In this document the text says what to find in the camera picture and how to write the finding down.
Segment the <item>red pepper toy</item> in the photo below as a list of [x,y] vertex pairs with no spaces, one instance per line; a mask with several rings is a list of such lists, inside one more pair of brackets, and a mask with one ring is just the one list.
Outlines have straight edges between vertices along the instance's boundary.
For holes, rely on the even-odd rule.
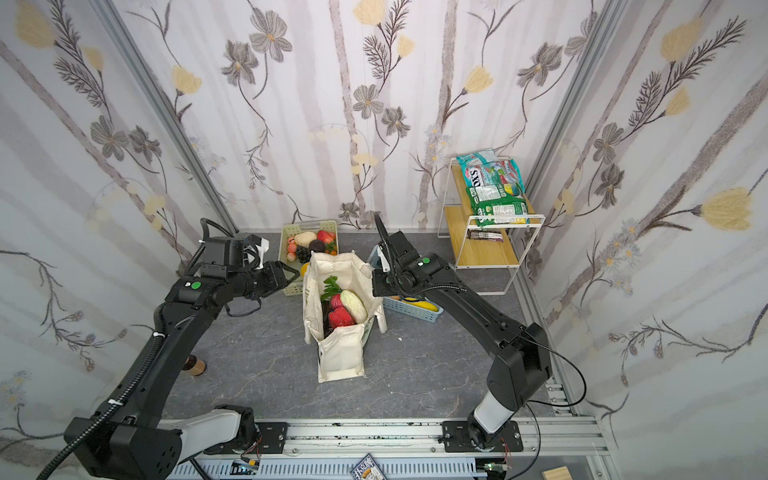
[[340,306],[328,312],[328,324],[331,330],[340,327],[354,326],[357,324],[354,317],[344,307]]

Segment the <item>cream floral tote bag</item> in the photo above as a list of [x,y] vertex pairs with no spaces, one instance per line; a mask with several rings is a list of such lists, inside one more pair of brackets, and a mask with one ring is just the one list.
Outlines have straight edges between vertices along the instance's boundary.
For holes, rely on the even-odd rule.
[[383,301],[373,295],[373,268],[354,253],[313,253],[302,300],[305,342],[317,345],[318,381],[363,376],[371,329],[387,331]]

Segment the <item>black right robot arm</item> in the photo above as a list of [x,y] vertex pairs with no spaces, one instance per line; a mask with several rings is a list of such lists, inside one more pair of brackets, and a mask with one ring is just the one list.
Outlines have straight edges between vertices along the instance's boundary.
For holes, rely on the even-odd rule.
[[537,324],[526,326],[495,308],[462,282],[441,256],[420,254],[401,231],[388,233],[378,213],[374,221],[381,265],[374,269],[373,295],[426,300],[443,308],[493,359],[488,392],[468,416],[471,444],[489,448],[552,375],[546,333]]

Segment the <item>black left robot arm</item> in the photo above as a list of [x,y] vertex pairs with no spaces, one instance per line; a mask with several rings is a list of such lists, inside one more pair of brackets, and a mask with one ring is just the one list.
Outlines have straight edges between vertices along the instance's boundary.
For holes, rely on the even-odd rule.
[[203,218],[203,237],[184,274],[153,312],[153,330],[111,395],[64,432],[65,447],[39,473],[48,479],[70,456],[107,479],[165,479],[207,450],[247,451],[262,434],[250,407],[224,405],[187,420],[161,420],[170,391],[192,351],[232,300],[256,303],[287,287],[290,266],[264,258],[266,239],[233,234]]

